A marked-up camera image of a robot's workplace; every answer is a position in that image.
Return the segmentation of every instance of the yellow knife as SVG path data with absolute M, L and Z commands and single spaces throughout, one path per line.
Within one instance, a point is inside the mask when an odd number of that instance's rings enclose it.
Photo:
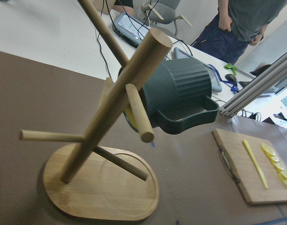
M 260 166 L 258 165 L 258 162 L 257 162 L 256 159 L 255 159 L 255 156 L 254 156 L 254 154 L 253 154 L 253 152 L 252 152 L 252 149 L 251 149 L 251 147 L 250 147 L 248 141 L 247 141 L 247 140 L 243 140 L 242 143 L 243 143 L 243 145 L 245 146 L 246 150 L 248 151 L 248 153 L 249 153 L 249 155 L 250 155 L 250 157 L 251 157 L 251 159 L 252 159 L 252 161 L 253 161 L 253 163 L 254 163 L 254 165 L 255 165 L 257 171 L 258 171 L 258 174 L 259 174 L 259 176 L 260 176 L 260 178 L 261 178 L 261 180 L 262 180 L 262 183 L 264 184 L 264 188 L 265 188 L 266 190 L 269 189 L 269 187 L 267 186 L 267 182 L 266 182 L 264 173 L 262 172 L 262 169 L 261 169 Z

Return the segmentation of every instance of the person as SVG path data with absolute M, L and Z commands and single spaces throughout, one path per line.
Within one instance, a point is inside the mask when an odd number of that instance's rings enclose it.
M 116 0 L 112 9 L 119 13 L 126 11 L 129 16 L 134 17 L 133 0 Z
M 218 0 L 219 13 L 192 46 L 234 64 L 249 44 L 264 38 L 268 24 L 286 4 L 287 0 Z

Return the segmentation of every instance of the computer mouse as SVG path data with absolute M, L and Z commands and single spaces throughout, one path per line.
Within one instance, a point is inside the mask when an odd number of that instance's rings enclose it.
M 225 75 L 225 78 L 226 78 L 228 81 L 232 82 L 233 85 L 237 87 L 237 80 L 236 80 L 236 77 L 234 76 L 234 74 L 226 74 L 226 75 Z

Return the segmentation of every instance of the lemon slice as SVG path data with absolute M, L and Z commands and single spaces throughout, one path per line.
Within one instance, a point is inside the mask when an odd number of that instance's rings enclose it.
M 284 165 L 281 162 L 272 162 L 272 164 L 276 167 L 278 171 L 284 170 Z
M 280 174 L 283 176 L 284 179 L 287 179 L 287 170 L 280 171 Z
M 272 149 L 268 144 L 262 143 L 261 148 L 268 157 L 276 155 L 274 149 Z
M 270 157 L 270 160 L 272 161 L 272 162 L 279 162 L 279 157 L 278 156 L 272 156 L 272 157 Z
M 279 175 L 280 181 L 281 181 L 283 184 L 285 184 L 285 186 L 287 186 L 287 179 L 285 179 L 285 178 L 281 175 L 281 173 L 278 173 L 278 175 Z

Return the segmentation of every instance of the brown table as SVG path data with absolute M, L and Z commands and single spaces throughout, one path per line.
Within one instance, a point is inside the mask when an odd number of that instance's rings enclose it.
M 45 162 L 65 143 L 22 142 L 21 129 L 82 134 L 103 80 L 0 52 L 0 225 L 6 224 L 236 224 L 287 217 L 287 203 L 247 205 L 226 172 L 212 136 L 215 128 L 270 140 L 287 164 L 287 130 L 244 117 L 169 135 L 155 128 L 155 145 L 140 141 L 121 116 L 101 145 L 132 151 L 153 168 L 160 199 L 145 220 L 109 222 L 69 217 L 43 188 Z

